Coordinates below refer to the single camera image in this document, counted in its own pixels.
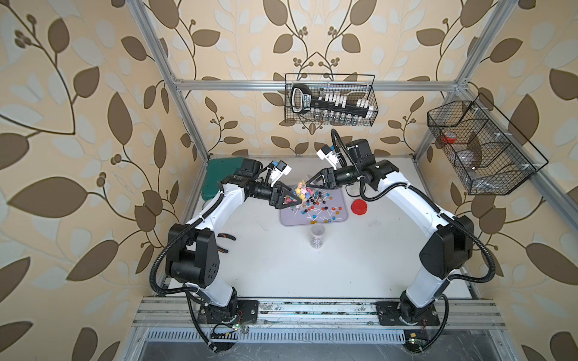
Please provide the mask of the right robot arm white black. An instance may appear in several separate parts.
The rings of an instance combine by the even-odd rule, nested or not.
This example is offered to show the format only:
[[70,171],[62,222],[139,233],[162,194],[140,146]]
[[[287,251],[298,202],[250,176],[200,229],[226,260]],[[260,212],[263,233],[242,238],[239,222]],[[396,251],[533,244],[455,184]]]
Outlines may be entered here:
[[[438,206],[424,192],[412,185],[388,160],[372,162],[359,168],[323,168],[306,184],[333,190],[358,183],[360,197],[375,202],[383,197],[393,201],[423,231],[427,242],[420,251],[419,269],[412,284],[400,296],[395,314],[407,325],[415,325],[443,296],[454,280],[484,284],[492,281],[497,265],[489,249],[474,235],[474,224],[466,216],[458,217]],[[480,249],[488,271],[481,277],[462,275],[458,270],[468,261],[474,246]]]

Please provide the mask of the clear candy jar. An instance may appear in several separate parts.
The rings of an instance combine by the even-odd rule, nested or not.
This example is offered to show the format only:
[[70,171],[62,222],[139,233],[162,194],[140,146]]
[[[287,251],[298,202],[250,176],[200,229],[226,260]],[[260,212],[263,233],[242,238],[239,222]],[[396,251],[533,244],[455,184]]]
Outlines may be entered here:
[[361,201],[363,201],[363,202],[367,202],[367,200],[366,200],[367,197],[364,198],[364,196],[361,195],[361,194],[356,195],[356,196],[354,196],[353,198],[358,199],[358,200],[361,200]]

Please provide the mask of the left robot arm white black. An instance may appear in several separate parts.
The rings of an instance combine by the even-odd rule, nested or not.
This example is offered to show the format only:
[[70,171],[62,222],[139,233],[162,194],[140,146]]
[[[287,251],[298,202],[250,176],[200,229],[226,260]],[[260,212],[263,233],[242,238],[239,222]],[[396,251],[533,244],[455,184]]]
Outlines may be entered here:
[[236,290],[218,276],[220,258],[216,238],[224,224],[248,198],[261,199],[276,209],[298,206],[302,199],[282,182],[270,185],[242,175],[230,175],[199,215],[187,224],[174,225],[167,246],[155,260],[149,275],[159,295],[183,293],[218,320],[230,320],[239,312]]

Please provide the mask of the red jar lid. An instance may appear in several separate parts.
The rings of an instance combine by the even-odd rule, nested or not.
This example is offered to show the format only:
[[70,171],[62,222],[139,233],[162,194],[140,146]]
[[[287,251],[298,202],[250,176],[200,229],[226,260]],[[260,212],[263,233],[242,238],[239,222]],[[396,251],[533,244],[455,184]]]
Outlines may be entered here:
[[351,210],[356,215],[364,215],[367,213],[367,203],[362,199],[357,199],[351,204]]

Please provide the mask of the clear jar colourful candies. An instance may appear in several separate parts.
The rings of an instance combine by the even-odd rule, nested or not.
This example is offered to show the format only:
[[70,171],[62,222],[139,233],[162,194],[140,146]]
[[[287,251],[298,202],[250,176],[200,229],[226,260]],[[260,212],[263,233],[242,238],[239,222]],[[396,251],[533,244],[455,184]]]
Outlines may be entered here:
[[315,191],[308,187],[305,181],[301,181],[294,186],[292,192],[302,201],[302,203],[307,203],[315,195]]

